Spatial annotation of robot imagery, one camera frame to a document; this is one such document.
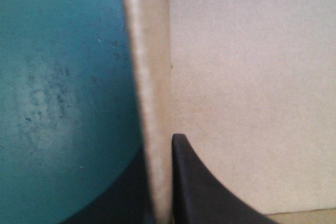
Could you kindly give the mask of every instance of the teal surface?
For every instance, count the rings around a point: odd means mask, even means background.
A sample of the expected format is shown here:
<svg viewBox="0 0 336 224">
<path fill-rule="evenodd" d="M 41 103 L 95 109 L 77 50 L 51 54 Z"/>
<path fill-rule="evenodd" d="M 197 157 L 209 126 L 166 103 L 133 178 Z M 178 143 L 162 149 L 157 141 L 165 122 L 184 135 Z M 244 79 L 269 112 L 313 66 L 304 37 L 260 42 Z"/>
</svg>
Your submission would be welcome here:
<svg viewBox="0 0 336 224">
<path fill-rule="evenodd" d="M 0 223 L 58 223 L 141 147 L 121 0 L 0 0 Z"/>
</svg>

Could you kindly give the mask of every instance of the white wall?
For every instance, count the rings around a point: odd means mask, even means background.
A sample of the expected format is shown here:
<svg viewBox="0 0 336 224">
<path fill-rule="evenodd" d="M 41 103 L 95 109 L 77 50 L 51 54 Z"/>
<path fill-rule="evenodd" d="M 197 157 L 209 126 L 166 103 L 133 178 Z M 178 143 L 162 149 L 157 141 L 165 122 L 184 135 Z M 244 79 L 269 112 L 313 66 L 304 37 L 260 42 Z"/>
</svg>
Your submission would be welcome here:
<svg viewBox="0 0 336 224">
<path fill-rule="evenodd" d="M 336 207 L 336 0 L 170 0 L 173 124 L 257 210 Z"/>
</svg>

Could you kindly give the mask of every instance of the black plastic object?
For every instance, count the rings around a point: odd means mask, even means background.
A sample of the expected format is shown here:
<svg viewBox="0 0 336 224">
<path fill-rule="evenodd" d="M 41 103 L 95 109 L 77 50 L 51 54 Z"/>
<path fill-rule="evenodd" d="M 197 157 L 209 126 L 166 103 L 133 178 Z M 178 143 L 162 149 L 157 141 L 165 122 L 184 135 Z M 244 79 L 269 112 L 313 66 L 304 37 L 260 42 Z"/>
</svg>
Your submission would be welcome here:
<svg viewBox="0 0 336 224">
<path fill-rule="evenodd" d="M 175 224 L 275 224 L 226 189 L 183 134 L 173 135 Z"/>
</svg>

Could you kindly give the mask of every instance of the floor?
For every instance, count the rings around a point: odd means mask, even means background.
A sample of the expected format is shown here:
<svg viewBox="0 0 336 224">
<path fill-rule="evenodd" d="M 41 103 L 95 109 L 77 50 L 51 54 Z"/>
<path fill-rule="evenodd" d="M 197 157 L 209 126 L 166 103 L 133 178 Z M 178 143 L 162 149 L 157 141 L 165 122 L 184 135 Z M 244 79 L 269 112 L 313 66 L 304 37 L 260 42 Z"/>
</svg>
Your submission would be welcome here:
<svg viewBox="0 0 336 224">
<path fill-rule="evenodd" d="M 336 222 L 336 209 L 291 212 L 268 217 L 280 224 L 334 224 Z"/>
</svg>

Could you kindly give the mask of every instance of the beige wall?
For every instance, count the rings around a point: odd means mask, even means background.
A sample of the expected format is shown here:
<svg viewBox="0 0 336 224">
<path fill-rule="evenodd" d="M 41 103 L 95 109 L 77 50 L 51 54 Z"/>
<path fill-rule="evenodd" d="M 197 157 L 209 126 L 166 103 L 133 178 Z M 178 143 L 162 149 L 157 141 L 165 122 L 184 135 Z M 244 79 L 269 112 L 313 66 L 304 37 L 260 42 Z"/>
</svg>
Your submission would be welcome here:
<svg viewBox="0 0 336 224">
<path fill-rule="evenodd" d="M 336 207 L 336 0 L 170 0 L 173 130 L 257 210 Z"/>
<path fill-rule="evenodd" d="M 169 0 L 124 0 L 155 223 L 171 218 Z"/>
</svg>

